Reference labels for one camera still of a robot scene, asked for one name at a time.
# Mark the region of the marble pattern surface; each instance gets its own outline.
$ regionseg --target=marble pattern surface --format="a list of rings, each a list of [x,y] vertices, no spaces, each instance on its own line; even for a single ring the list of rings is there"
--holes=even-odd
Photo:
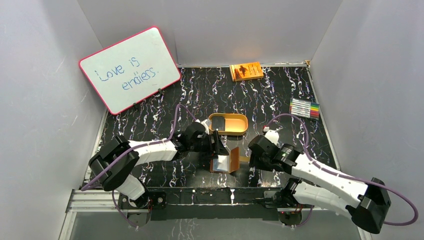
[[[128,109],[119,115],[108,114],[99,148],[115,135],[129,140],[151,141],[167,138],[171,132],[175,106],[184,104],[196,118],[204,120],[212,113],[246,115],[249,126],[240,137],[222,136],[227,149],[240,147],[240,155],[249,156],[249,142],[262,134],[263,126],[274,116],[289,112],[290,98],[315,102],[305,67],[263,67],[264,77],[258,80],[232,82],[228,67],[181,68],[181,81]],[[177,130],[185,129],[191,117],[181,110]],[[308,150],[318,161],[335,168],[335,161],[321,118],[303,118],[309,131]],[[282,117],[271,125],[279,131],[279,144],[300,145],[305,129],[291,117]],[[262,171],[242,162],[231,174],[210,173],[209,161],[190,153],[179,161],[156,161],[139,165],[132,174],[148,187],[283,187],[290,175]]]

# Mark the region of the metal frame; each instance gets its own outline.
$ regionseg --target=metal frame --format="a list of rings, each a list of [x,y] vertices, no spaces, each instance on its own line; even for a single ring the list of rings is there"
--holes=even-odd
[[[308,67],[305,61],[303,62],[278,62],[278,63],[264,63],[261,64],[262,67]],[[182,68],[193,68],[193,67],[228,67],[227,65],[223,66],[185,66],[185,65],[178,65],[178,67]],[[314,88],[314,82],[311,76],[310,69],[307,68],[307,74],[310,79],[312,90],[315,94],[316,102],[318,102],[318,98],[316,96],[315,88]],[[97,148],[99,146],[100,140],[102,138],[103,129],[105,127],[106,118],[108,115],[107,109],[105,110],[105,113],[100,120],[99,129],[97,132],[97,136],[95,139],[95,143],[93,146],[93,151],[91,155],[93,156],[97,152]],[[320,115],[322,119],[322,123],[324,125],[325,133],[327,134],[328,143],[330,145],[334,162],[336,165],[337,170],[340,170],[339,161],[337,160],[336,152],[333,147],[333,143],[330,140],[330,135],[327,130],[327,125],[324,120],[324,115],[322,113],[322,109],[320,109]],[[87,182],[90,179],[91,175],[91,169],[87,167],[87,171],[84,176],[84,182]],[[119,198],[119,193],[114,193],[115,199]],[[292,211],[291,208],[278,208],[277,211]],[[316,207],[313,209],[314,211],[326,211],[326,209],[322,209],[319,207]],[[75,224],[75,220],[77,217],[78,212],[116,212],[115,205],[112,200],[112,193],[105,192],[102,190],[87,190],[87,191],[80,191],[80,190],[73,190],[71,193],[71,197],[68,203],[68,207],[66,209],[66,215],[65,219],[63,221],[62,229],[59,235],[59,240],[69,240],[72,234],[72,230]],[[148,210],[146,209],[131,209],[131,210],[123,210],[124,213],[148,213]],[[360,235],[361,240],[372,240],[371,234],[369,232],[366,232],[358,227],[358,232]]]

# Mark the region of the book cover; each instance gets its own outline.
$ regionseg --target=book cover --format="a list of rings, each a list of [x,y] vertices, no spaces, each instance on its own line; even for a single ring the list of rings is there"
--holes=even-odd
[[[259,62],[249,62],[242,64],[230,65],[231,78],[233,82],[260,79],[264,77],[261,64]]]

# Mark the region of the purple cable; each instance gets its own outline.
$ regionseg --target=purple cable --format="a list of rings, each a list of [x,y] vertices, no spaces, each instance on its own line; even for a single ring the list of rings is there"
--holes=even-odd
[[[176,126],[177,126],[177,115],[178,115],[178,110],[180,110],[180,107],[185,108],[185,110],[187,111],[187,113],[194,119],[194,121],[197,120],[195,118],[195,116],[193,115],[193,113],[191,113],[186,106],[182,105],[181,103],[177,104],[176,107],[175,107],[175,114],[173,116],[172,130],[171,130],[170,136],[166,140],[164,140],[164,141],[162,141],[162,140],[154,141],[154,142],[150,143],[149,145],[160,144],[160,143],[164,143],[164,142],[167,142],[167,141],[171,140],[172,136],[174,135]],[[89,189],[93,189],[95,187],[98,187],[99,184],[95,184],[95,182],[97,182],[97,180],[99,180],[100,177],[102,177],[107,171],[109,171],[119,160],[121,160],[125,155],[127,155],[132,150],[138,149],[138,148],[142,148],[142,147],[145,147],[147,145],[148,145],[147,143],[143,143],[143,144],[140,144],[140,145],[137,145],[137,146],[133,146],[133,147],[129,148],[128,150],[124,151],[109,166],[107,166],[103,171],[101,171],[97,176],[95,176],[95,178],[93,178],[89,183],[87,183],[87,185],[83,186],[81,188],[81,191],[86,191],[86,190],[89,190]],[[135,223],[133,223],[132,221],[130,221],[125,216],[125,214],[121,211],[121,209],[118,207],[117,202],[115,200],[114,192],[115,191],[112,190],[112,200],[113,200],[113,204],[115,205],[116,210],[118,210],[119,214],[127,221],[127,223],[131,227],[138,228],[138,226]]]
[[[280,118],[280,117],[282,117],[282,116],[290,116],[290,117],[292,117],[292,118],[296,119],[297,121],[299,121],[299,122],[300,122],[300,124],[301,124],[301,125],[302,125],[302,127],[304,128],[305,135],[306,135],[306,139],[305,139],[305,142],[304,142],[304,144],[303,144],[303,150],[304,150],[304,152],[305,152],[305,154],[306,154],[307,158],[308,158],[310,161],[312,161],[312,164],[313,164],[315,167],[317,167],[317,168],[321,169],[322,171],[324,171],[324,172],[326,172],[326,173],[328,173],[328,174],[331,174],[331,175],[334,175],[334,176],[338,176],[338,177],[343,178],[343,179],[349,179],[349,180],[353,180],[353,181],[363,182],[363,183],[365,183],[365,184],[374,185],[374,186],[377,186],[377,187],[379,187],[379,188],[385,189],[385,190],[387,190],[387,191],[389,191],[389,192],[392,192],[392,193],[394,193],[395,195],[399,196],[401,199],[405,200],[405,202],[407,202],[407,203],[411,206],[411,208],[412,208],[412,210],[413,210],[413,218],[412,218],[411,220],[406,221],[406,222],[390,222],[390,221],[385,221],[385,222],[384,222],[384,224],[392,225],[392,226],[407,226],[407,225],[411,225],[411,224],[413,224],[413,223],[415,223],[415,222],[417,221],[417,219],[418,219],[418,214],[419,214],[419,213],[418,213],[418,209],[417,209],[417,207],[416,207],[416,206],[412,203],[412,201],[411,201],[411,200],[409,200],[409,199],[408,199],[406,196],[404,196],[402,193],[400,193],[400,192],[398,192],[398,191],[396,191],[396,190],[394,190],[394,189],[392,189],[392,188],[390,188],[390,187],[387,187],[387,186],[385,186],[385,185],[382,185],[382,184],[376,183],[376,182],[372,182],[372,181],[369,181],[369,180],[365,180],[365,179],[362,179],[362,178],[359,178],[359,177],[354,177],[354,176],[348,176],[348,175],[339,174],[339,173],[337,173],[337,172],[333,172],[333,171],[331,171],[331,170],[328,170],[328,169],[325,169],[325,168],[321,168],[320,164],[319,164],[319,163],[318,163],[315,159],[313,159],[313,158],[311,157],[311,155],[309,154],[309,152],[308,152],[309,132],[308,132],[308,129],[306,128],[305,123],[304,123],[304,122],[303,122],[300,118],[298,118],[297,116],[292,115],[292,114],[289,114],[289,113],[281,113],[281,114],[279,114],[279,115],[275,116],[275,117],[274,117],[271,121],[269,121],[269,122],[268,122],[268,124],[267,124],[265,127],[269,127],[269,125],[270,125],[273,121],[275,121],[276,119],[278,119],[278,118]],[[305,224],[305,223],[306,223],[306,221],[307,221],[307,220],[309,220],[309,218],[310,218],[310,216],[311,216],[311,213],[312,213],[312,208],[311,208],[311,210],[310,210],[310,212],[309,212],[309,215],[308,215],[307,219],[306,219],[303,223],[299,224],[299,226],[298,226],[298,227],[300,227],[301,225]]]

